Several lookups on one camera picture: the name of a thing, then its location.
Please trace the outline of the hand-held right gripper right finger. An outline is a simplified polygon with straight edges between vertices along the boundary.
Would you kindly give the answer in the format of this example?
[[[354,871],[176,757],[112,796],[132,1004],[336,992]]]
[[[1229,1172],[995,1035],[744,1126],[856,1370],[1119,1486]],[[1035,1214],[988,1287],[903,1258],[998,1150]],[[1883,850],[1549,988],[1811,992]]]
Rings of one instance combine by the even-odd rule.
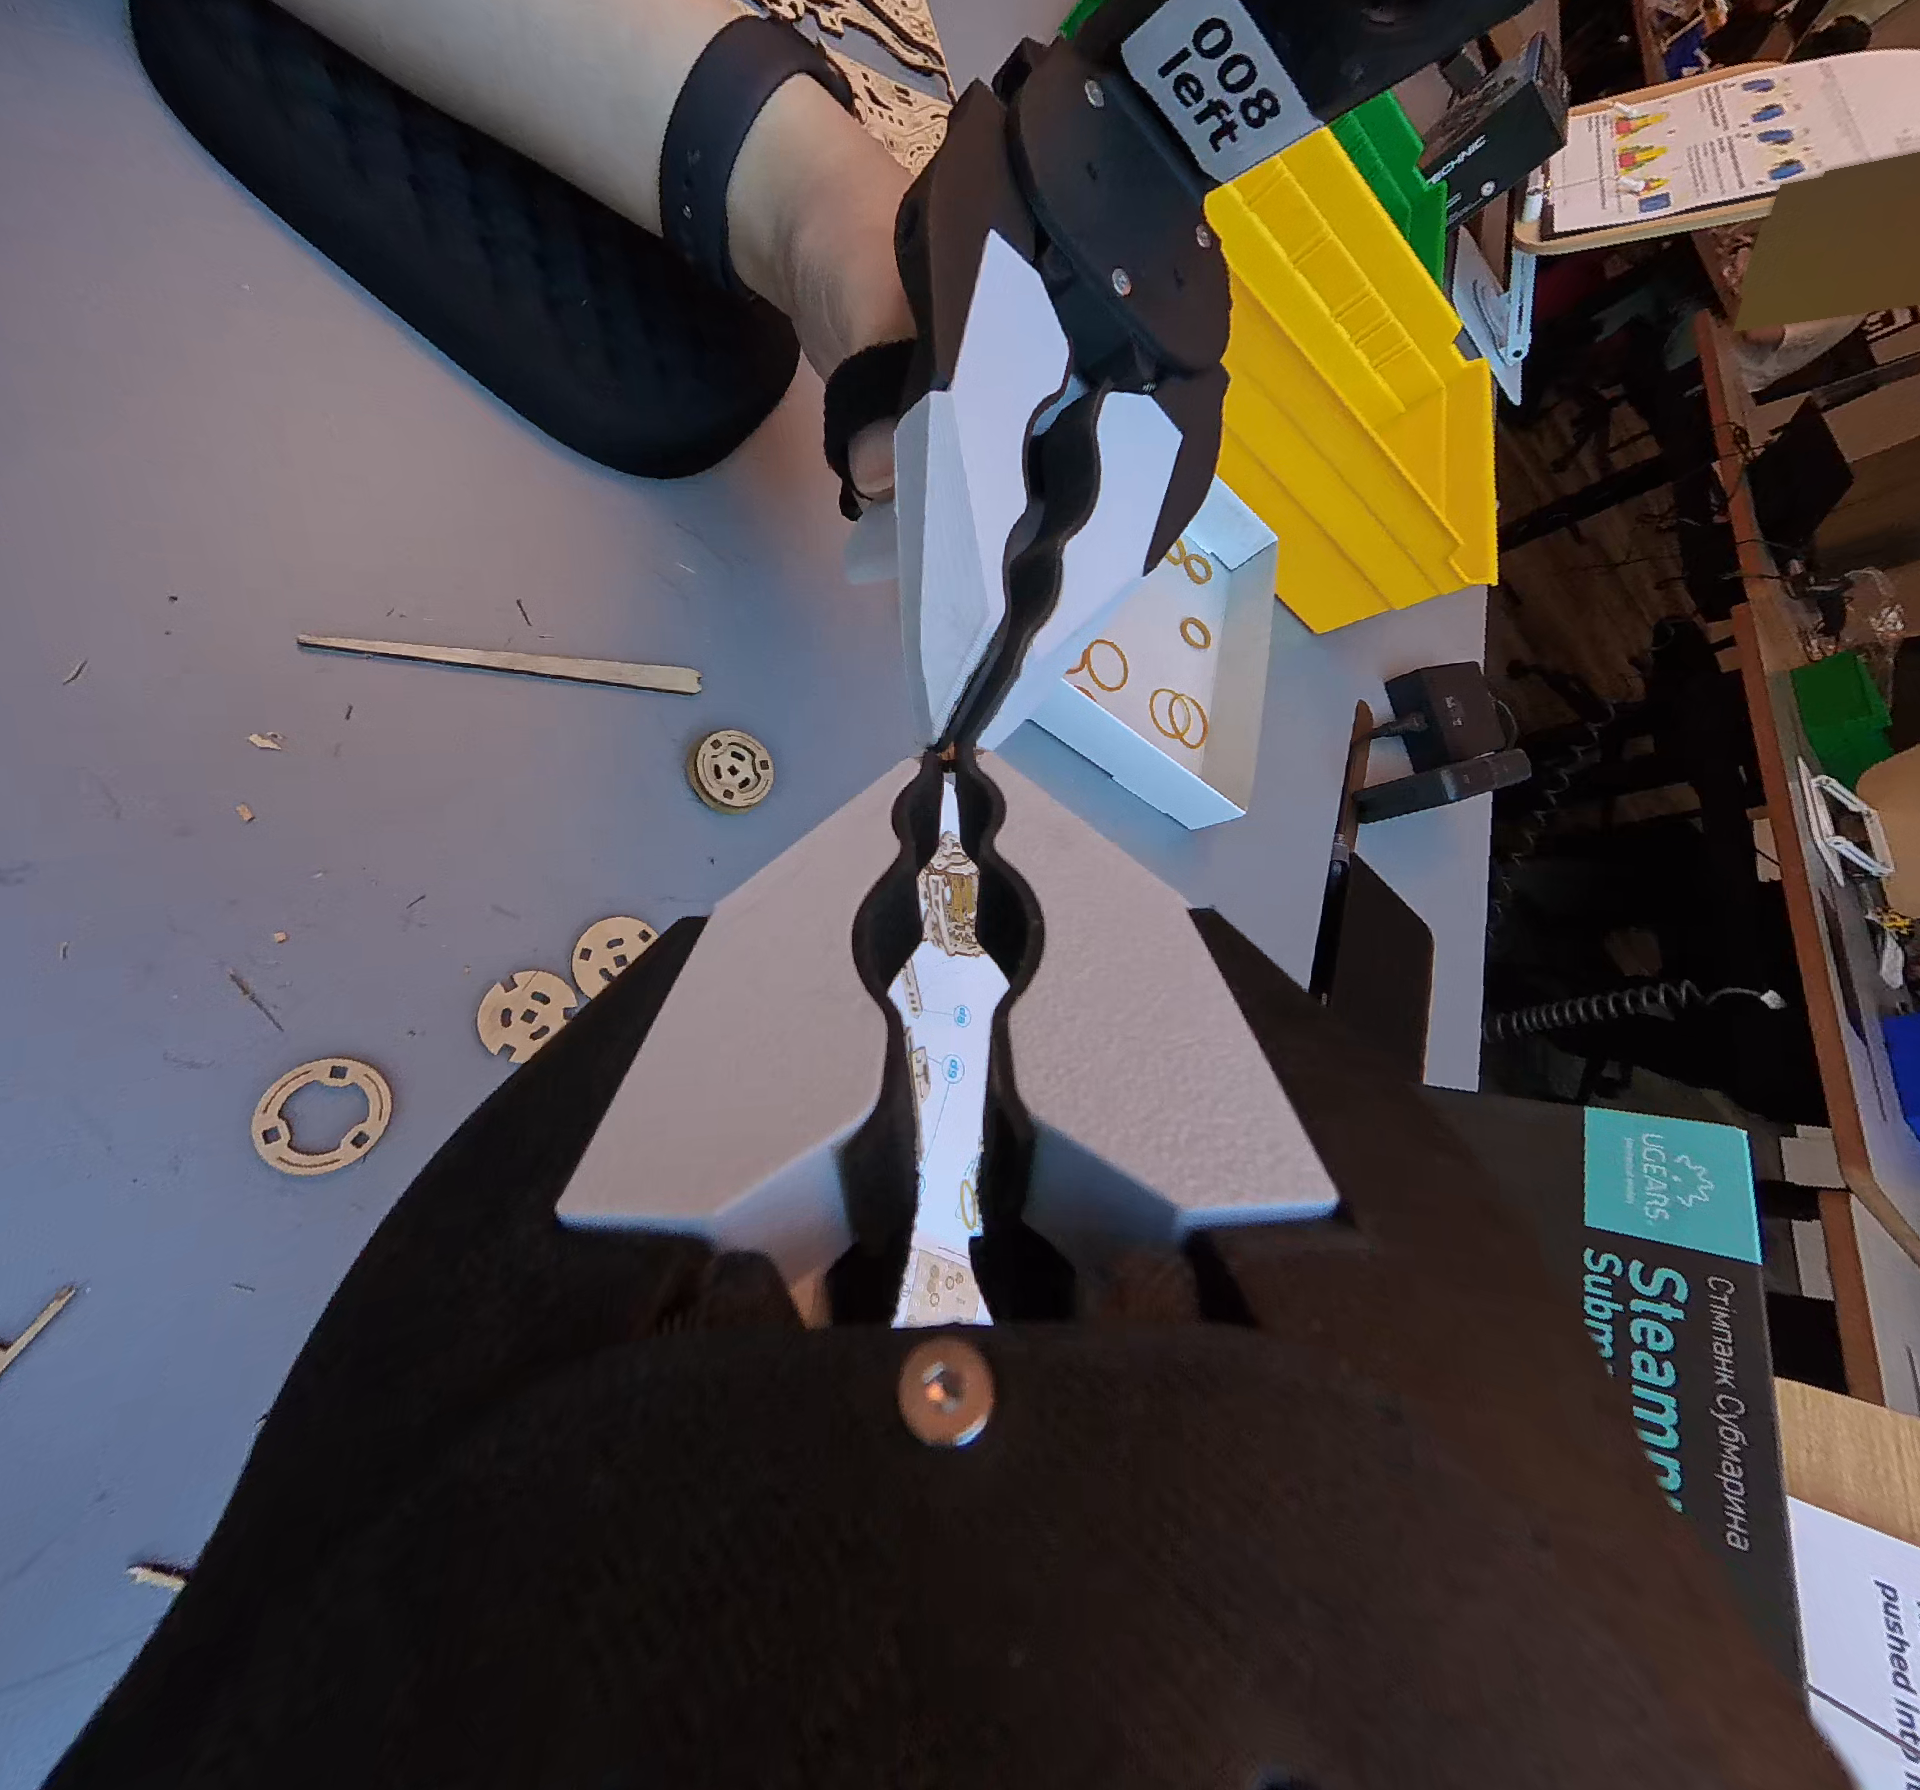
[[[1185,898],[995,755],[954,757],[990,1019],[973,1273],[998,1326],[1337,1184]]]

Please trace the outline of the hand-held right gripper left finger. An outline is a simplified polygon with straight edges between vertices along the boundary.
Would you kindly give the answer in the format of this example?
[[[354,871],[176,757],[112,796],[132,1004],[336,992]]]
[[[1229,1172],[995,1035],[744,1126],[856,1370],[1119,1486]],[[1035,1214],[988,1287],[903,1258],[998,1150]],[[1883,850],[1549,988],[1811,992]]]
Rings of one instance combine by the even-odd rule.
[[[919,1123],[890,984],[923,938],[938,755],[895,763],[700,922],[558,1197],[576,1234],[673,1234],[840,1273],[835,1322],[893,1326]]]

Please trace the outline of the grey desk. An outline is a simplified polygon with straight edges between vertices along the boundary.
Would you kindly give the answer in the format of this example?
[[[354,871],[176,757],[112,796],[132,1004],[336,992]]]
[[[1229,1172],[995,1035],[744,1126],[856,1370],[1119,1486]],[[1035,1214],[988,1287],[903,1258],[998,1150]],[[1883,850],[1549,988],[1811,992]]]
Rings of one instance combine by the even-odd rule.
[[[604,914],[707,914],[919,748],[821,388],[633,483],[468,385],[217,173],[126,0],[2,0],[2,1786],[153,1640],[373,1226],[502,1081],[475,1011]],[[301,632],[697,668],[672,696]],[[712,728],[764,806],[686,786]],[[253,1153],[361,1059],[384,1140]]]

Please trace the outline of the white printed paper sheet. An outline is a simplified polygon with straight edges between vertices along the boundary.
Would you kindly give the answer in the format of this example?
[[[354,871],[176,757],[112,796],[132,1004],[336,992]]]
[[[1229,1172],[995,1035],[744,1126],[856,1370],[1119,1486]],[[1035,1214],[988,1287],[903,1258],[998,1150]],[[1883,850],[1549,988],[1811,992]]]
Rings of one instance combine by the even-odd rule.
[[[1916,1786],[1916,1546],[1787,1499],[1808,1719],[1853,1786]]]

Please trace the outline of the wooden sliver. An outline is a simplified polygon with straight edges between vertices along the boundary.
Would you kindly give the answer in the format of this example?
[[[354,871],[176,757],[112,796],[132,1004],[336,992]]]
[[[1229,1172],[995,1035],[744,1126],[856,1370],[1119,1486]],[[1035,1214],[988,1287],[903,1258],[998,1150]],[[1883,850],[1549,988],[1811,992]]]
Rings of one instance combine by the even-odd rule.
[[[52,1320],[60,1320],[60,1312],[75,1301],[80,1287],[66,1284],[60,1287],[38,1312],[33,1320],[12,1336],[2,1336],[0,1343],[0,1371],[9,1371],[12,1362],[18,1362],[18,1358],[52,1326]]]

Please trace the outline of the slotted wooden gear disc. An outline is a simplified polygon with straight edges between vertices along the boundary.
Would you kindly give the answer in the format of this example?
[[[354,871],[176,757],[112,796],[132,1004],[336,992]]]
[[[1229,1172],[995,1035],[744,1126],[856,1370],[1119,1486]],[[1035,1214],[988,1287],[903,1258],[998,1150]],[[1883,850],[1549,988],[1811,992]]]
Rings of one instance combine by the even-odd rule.
[[[744,814],[765,803],[775,779],[774,750],[740,728],[700,737],[684,757],[686,786],[717,814]]]

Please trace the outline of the black wrist rest pad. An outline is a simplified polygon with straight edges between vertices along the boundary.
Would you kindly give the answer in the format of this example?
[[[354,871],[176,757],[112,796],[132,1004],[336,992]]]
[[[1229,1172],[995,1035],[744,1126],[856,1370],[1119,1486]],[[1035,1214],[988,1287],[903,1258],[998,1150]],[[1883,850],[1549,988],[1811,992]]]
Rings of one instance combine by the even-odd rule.
[[[273,0],[128,0],[128,32],[217,168],[576,457],[689,478],[786,400],[801,348],[780,312]]]

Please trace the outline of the black puzzle box teal label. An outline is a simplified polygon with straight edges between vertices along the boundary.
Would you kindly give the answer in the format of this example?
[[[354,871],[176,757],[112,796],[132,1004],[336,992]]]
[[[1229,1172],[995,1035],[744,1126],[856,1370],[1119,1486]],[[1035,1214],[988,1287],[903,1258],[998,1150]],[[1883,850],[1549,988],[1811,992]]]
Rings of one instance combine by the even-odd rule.
[[[1430,1088],[1525,1216],[1669,1513],[1802,1679],[1761,1221],[1740,1129]]]

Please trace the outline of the thin wooden stick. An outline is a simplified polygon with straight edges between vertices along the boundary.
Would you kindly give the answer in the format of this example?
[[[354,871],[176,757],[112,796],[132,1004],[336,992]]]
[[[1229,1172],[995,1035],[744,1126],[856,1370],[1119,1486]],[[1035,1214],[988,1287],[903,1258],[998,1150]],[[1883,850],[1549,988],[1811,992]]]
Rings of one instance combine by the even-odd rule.
[[[373,655],[397,663],[421,663],[433,668],[463,672],[496,672],[542,683],[576,683],[591,688],[624,688],[672,696],[702,694],[702,674],[697,668],[658,666],[658,663],[621,663],[591,655],[558,655],[524,650],[466,650],[466,648],[428,648],[428,645],[388,645],[365,636],[325,636],[301,632],[296,650],[336,653],[336,655]]]

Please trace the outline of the person's left hand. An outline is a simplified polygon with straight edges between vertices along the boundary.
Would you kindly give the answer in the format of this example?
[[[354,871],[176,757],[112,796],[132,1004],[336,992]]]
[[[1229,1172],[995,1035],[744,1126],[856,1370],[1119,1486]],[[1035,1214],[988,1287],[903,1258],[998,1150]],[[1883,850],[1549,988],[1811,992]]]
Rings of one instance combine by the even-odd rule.
[[[912,334],[893,256],[905,188],[900,162],[812,76],[781,79],[737,150],[731,269],[787,316],[824,381]]]

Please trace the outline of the white plastic clip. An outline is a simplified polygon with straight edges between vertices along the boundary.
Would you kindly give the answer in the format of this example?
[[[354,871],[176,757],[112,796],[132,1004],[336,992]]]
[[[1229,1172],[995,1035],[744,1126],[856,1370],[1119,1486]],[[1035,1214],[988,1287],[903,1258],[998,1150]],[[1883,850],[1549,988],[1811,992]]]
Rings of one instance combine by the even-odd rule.
[[[1507,280],[1487,260],[1465,225],[1451,231],[1448,298],[1470,343],[1488,365],[1507,407],[1525,402],[1525,361],[1534,343],[1537,256],[1510,249]]]

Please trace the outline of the yellow storage bin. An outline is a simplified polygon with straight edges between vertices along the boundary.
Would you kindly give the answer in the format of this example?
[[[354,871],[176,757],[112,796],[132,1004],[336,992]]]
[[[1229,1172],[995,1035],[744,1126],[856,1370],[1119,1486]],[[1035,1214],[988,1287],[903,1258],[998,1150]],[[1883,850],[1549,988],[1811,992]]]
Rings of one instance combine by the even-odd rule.
[[[1231,331],[1220,483],[1327,634],[1498,581],[1496,378],[1330,127],[1208,194]]]

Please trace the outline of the pile of orange rubber bands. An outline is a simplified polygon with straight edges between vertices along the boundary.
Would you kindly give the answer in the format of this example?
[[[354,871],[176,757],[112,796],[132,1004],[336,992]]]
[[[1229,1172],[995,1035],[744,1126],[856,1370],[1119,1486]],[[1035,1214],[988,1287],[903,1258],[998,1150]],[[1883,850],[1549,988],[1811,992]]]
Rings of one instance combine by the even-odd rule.
[[[1185,769],[1200,769],[1213,733],[1226,590],[1223,561],[1178,539],[1067,672],[1070,688]]]

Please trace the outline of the round wooden disc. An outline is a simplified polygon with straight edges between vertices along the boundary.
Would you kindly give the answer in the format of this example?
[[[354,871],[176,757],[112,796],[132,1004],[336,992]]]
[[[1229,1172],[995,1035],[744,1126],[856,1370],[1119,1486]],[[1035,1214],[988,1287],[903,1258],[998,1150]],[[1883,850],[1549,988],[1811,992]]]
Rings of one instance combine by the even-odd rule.
[[[573,943],[571,975],[584,998],[617,984],[651,945],[654,928],[633,914],[609,914]]]
[[[584,1008],[579,988],[552,970],[515,970],[485,988],[475,1034],[489,1057],[529,1063]]]

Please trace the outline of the tan cardboard box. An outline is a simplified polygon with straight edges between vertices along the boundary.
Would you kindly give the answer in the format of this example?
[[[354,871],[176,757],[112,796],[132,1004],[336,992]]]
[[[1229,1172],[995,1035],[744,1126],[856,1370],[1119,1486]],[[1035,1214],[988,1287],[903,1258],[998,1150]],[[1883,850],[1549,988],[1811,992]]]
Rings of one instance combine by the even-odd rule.
[[[1787,185],[1761,218],[1737,328],[1777,331],[1916,306],[1916,153]]]

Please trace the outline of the black power adapter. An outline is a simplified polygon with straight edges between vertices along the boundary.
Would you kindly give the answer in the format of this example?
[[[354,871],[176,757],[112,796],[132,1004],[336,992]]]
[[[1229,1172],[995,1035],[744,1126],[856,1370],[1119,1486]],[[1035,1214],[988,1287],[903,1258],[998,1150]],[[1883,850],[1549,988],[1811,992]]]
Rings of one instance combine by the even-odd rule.
[[[1377,743],[1402,745],[1409,769],[1349,788],[1356,824],[1396,821],[1500,788],[1534,776],[1526,750],[1510,739],[1500,705],[1478,663],[1448,663],[1385,683],[1385,721],[1356,721],[1356,775],[1366,776]]]

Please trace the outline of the small black box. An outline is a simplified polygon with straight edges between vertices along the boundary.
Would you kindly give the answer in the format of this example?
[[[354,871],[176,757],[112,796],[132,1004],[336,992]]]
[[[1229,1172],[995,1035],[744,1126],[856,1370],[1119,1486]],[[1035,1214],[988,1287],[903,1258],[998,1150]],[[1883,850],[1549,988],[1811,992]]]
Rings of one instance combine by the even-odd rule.
[[[1457,229],[1549,162],[1564,140],[1561,56],[1547,32],[1534,32],[1517,56],[1487,74],[1433,127],[1419,175],[1444,194],[1444,225]]]

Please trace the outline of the black wristband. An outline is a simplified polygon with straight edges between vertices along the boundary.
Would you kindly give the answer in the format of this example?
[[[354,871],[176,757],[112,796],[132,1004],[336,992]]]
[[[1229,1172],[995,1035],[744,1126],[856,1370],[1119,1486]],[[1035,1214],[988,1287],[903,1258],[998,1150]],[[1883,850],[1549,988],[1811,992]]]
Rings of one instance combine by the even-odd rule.
[[[752,303],[753,292],[731,266],[731,173],[765,103],[797,76],[856,116],[852,79],[794,25],[753,13],[735,15],[686,69],[658,146],[658,239],[737,303]]]

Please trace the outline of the small white cardboard box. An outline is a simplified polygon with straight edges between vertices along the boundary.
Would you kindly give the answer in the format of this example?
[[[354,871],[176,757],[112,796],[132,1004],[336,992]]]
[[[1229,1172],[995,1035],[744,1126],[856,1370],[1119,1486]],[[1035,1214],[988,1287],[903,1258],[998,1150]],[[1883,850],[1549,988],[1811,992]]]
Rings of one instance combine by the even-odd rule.
[[[1067,674],[1026,723],[1070,748],[1145,808],[1194,830],[1234,821],[1251,803],[1273,632],[1276,532],[1223,478],[1213,478],[1200,512],[1178,539],[1210,551],[1229,577],[1223,661],[1213,686],[1213,733],[1200,755],[1200,769],[1185,769],[1145,748],[1128,725],[1070,688]]]

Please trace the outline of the instruction booklet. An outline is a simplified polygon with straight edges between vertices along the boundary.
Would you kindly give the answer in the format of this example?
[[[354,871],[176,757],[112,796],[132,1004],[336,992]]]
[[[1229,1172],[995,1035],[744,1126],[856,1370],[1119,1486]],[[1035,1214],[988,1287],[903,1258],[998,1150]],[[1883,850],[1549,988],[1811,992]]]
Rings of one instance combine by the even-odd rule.
[[[985,955],[923,943],[893,979],[919,1118],[919,1200],[893,1308],[895,1328],[988,1326],[973,1273],[982,1229],[979,1159],[990,1019],[1005,975]]]

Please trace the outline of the clipboard with chart paper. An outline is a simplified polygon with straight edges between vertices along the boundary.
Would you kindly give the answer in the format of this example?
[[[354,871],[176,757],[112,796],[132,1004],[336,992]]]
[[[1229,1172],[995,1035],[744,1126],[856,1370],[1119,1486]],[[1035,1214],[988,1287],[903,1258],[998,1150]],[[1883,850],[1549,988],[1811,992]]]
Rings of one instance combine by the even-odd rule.
[[[1761,218],[1796,182],[1916,153],[1916,52],[1750,63],[1576,106],[1526,182],[1526,253]]]

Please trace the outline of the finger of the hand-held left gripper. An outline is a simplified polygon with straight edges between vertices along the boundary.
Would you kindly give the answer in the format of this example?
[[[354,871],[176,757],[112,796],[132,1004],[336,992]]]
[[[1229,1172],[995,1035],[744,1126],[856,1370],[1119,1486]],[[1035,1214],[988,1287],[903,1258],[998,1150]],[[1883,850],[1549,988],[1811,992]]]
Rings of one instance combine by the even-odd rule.
[[[1031,426],[1061,418],[1058,457],[1097,449],[1106,397],[1070,372],[1038,269],[985,229],[949,374],[893,442],[903,655],[927,748],[1001,748],[1106,615],[1106,539],[1067,483],[1028,488]]]
[[[1065,683],[1145,573],[1180,430],[1154,397],[1097,388],[1035,443],[1035,514],[1008,563],[1008,615],[960,705],[960,745],[998,748]]]

